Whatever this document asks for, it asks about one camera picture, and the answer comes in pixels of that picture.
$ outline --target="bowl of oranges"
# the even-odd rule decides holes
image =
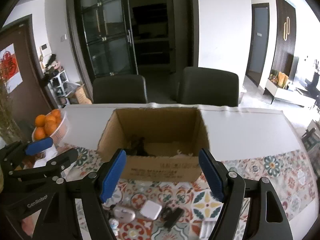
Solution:
[[[32,140],[37,141],[50,136],[55,145],[58,145],[68,132],[69,121],[67,112],[63,109],[54,109],[49,114],[40,114],[35,119]]]

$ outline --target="wood slat wall panel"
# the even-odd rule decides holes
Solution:
[[[281,71],[289,76],[294,47],[296,44],[296,10],[295,8],[287,3],[285,0],[276,0],[277,4],[277,38],[276,38],[276,49],[273,58],[272,69]],[[287,16],[290,18],[291,30],[288,35],[287,41],[284,40],[284,23],[287,21]]]

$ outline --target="orange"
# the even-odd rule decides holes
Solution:
[[[43,127],[37,127],[35,133],[33,134],[33,137],[35,140],[41,140],[47,137],[47,135],[45,134]]]
[[[59,109],[54,109],[51,111],[51,114],[55,117],[55,118],[61,118],[61,113]]]
[[[45,122],[53,121],[56,122],[56,118],[52,114],[48,114],[45,117]]]
[[[48,121],[44,125],[44,131],[45,133],[50,136],[54,133],[54,131],[57,129],[57,124],[54,121]]]
[[[61,123],[61,121],[62,121],[61,118],[58,118],[58,117],[56,118],[56,124],[57,124],[58,126],[59,126],[59,124]]]
[[[38,115],[35,120],[35,126],[44,127],[44,123],[45,123],[45,115],[44,114]]]

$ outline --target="plastic fruit basket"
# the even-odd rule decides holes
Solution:
[[[62,121],[59,124],[58,128],[54,131],[54,133],[52,135],[50,135],[50,137],[53,140],[54,145],[56,145],[56,146],[63,140],[63,138],[67,134],[67,132],[69,130],[69,126],[70,126],[69,120],[67,118],[67,112],[63,109],[60,109],[60,112],[61,112]],[[36,129],[34,129],[32,132],[32,141],[35,141],[34,140],[35,130]]]

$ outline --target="dining table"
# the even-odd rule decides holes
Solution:
[[[285,210],[294,240],[301,240],[318,217],[318,190],[307,152],[290,121],[282,111],[260,108],[180,104],[93,104],[68,105],[69,129],[60,147],[74,147],[78,159],[67,180],[83,178],[102,164],[96,152],[100,137],[113,110],[131,107],[196,107],[207,129],[210,152],[229,171],[243,178],[268,177]],[[170,232],[164,221],[148,220],[139,215],[143,203],[151,200],[162,206],[184,209],[183,216]],[[201,174],[194,182],[156,182],[120,179],[113,196],[103,204],[130,207],[138,214],[130,223],[120,223],[118,239],[199,239],[202,221],[216,221],[222,203],[213,198]],[[234,239],[241,240],[250,200],[244,199]],[[76,200],[78,220],[84,239],[91,239],[81,200]]]

